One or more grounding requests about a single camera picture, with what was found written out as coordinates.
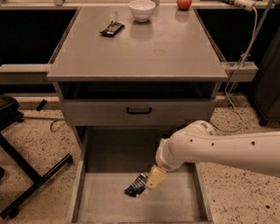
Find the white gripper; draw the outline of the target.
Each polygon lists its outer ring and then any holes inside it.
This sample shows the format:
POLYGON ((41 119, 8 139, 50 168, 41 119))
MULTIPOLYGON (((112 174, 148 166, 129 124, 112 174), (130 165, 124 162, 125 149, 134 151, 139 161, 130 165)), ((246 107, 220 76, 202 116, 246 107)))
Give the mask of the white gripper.
POLYGON ((183 164, 181 160, 173 156, 170 150, 169 140, 164 138, 160 140, 155 160, 158 166, 154 165, 151 168, 146 183, 146 188, 150 190, 155 189, 166 178, 166 172, 173 172, 183 164))

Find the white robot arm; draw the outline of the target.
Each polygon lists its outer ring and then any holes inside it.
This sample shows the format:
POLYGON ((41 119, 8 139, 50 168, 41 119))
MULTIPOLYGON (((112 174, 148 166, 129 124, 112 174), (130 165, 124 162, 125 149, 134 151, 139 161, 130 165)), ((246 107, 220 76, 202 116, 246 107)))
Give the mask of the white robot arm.
POLYGON ((217 135, 197 120, 162 139, 146 187, 156 188, 185 163, 212 162, 280 178, 280 132, 217 135))

